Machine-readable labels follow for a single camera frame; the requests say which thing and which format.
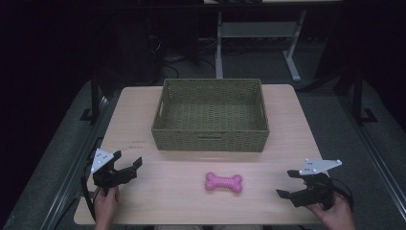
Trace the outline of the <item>person's left hand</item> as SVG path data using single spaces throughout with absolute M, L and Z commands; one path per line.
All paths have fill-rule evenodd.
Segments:
M 96 224 L 112 224 L 119 203 L 119 187 L 109 188 L 107 193 L 98 188 L 97 192 L 94 200 Z

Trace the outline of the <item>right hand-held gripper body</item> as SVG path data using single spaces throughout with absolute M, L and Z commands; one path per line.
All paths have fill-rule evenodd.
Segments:
M 325 209 L 331 208 L 333 205 L 333 184 L 326 171 L 341 165 L 342 161 L 339 159 L 306 158 L 304 165 L 299 169 L 300 175 L 305 175 L 303 181 L 306 188 L 297 192 L 301 198 L 291 200 L 293 205 L 300 207 L 320 203 Z

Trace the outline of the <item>black metal stand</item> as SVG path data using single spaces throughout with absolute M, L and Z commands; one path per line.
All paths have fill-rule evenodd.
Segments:
M 92 63 L 88 70 L 88 76 L 90 77 L 90 87 L 91 87 L 91 107 L 85 109 L 80 119 L 82 121 L 89 121 L 90 125 L 94 125 L 100 116 L 100 88 L 99 88 L 99 77 L 98 68 L 95 63 Z
M 362 106 L 363 78 L 359 69 L 355 70 L 352 78 L 351 114 L 355 122 L 362 126 L 365 123 L 377 123 L 377 119 L 369 108 Z

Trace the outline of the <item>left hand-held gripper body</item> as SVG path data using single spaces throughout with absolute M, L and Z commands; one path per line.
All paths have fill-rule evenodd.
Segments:
M 122 172 L 122 169 L 116 170 L 115 163 L 110 163 L 113 153 L 102 149 L 96 149 L 94 160 L 91 166 L 94 184 L 107 191 L 122 184 L 126 184 L 137 177 L 137 172 Z

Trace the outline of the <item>aluminium floor rail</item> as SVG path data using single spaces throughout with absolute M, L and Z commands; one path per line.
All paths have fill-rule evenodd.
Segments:
M 358 122 L 351 112 L 351 105 L 348 99 L 339 97 L 338 102 L 345 110 L 350 122 L 354 126 L 358 136 L 362 140 L 365 148 L 367 149 L 370 159 L 372 161 L 375 170 L 377 171 L 382 183 L 388 191 L 396 209 L 401 214 L 402 218 L 406 222 L 406 194 L 401 190 L 399 184 L 395 180 L 393 174 L 384 162 L 377 146 L 372 142 L 370 134 L 367 132 L 363 123 Z
M 63 216 L 69 211 L 71 204 L 82 197 L 82 183 L 87 180 L 87 171 L 91 157 L 98 144 L 102 142 L 102 120 L 109 101 L 102 96 L 96 104 L 83 111 L 85 132 L 79 148 L 74 151 L 73 160 L 67 170 L 63 171 L 61 185 L 52 199 L 52 205 L 41 223 L 40 230 L 55 230 Z

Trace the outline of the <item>green woven basket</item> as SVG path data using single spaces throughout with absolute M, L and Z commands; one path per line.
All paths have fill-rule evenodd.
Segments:
M 264 150 L 270 129 L 257 79 L 168 79 L 151 132 L 158 150 Z

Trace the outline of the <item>pink bone-shaped rubber toy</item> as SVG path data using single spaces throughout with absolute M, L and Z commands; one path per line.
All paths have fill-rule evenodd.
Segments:
M 242 192 L 242 176 L 235 174 L 231 177 L 217 176 L 213 172 L 206 174 L 205 189 L 212 191 L 216 188 L 230 189 L 233 193 L 239 194 Z

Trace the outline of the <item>grey metal desk frame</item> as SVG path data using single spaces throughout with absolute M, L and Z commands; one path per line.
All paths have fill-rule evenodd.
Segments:
M 284 50 L 283 57 L 293 81 L 299 82 L 301 76 L 295 65 L 293 55 L 305 21 L 306 11 L 301 11 L 296 21 L 287 22 L 227 22 L 222 12 L 217 14 L 215 77 L 223 78 L 222 39 L 223 38 L 290 38 L 290 46 Z

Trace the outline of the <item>person's right hand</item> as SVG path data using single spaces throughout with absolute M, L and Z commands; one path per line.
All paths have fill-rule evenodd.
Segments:
M 328 230 L 355 230 L 356 226 L 348 201 L 337 193 L 333 194 L 333 201 L 334 205 L 328 210 L 323 210 L 317 204 L 307 205 L 306 208 Z

